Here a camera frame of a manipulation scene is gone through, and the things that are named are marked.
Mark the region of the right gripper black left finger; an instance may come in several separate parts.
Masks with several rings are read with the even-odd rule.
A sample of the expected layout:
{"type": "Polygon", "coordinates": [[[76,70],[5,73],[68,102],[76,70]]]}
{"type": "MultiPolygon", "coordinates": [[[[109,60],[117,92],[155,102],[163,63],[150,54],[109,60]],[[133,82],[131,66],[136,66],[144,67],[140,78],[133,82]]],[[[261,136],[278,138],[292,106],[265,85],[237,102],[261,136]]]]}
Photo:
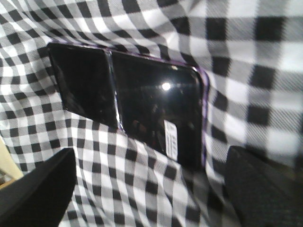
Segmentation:
{"type": "Polygon", "coordinates": [[[75,154],[64,148],[0,191],[2,227],[57,227],[76,183],[75,154]]]}

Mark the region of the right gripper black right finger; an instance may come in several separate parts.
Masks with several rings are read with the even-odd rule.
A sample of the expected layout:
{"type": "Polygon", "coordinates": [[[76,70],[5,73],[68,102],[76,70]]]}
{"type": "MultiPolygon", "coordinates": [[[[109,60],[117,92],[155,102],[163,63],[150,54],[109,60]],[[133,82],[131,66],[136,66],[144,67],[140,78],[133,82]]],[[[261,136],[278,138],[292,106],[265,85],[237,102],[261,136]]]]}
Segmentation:
{"type": "Polygon", "coordinates": [[[303,168],[265,160],[242,147],[231,146],[225,185],[243,227],[301,227],[303,168]]]}

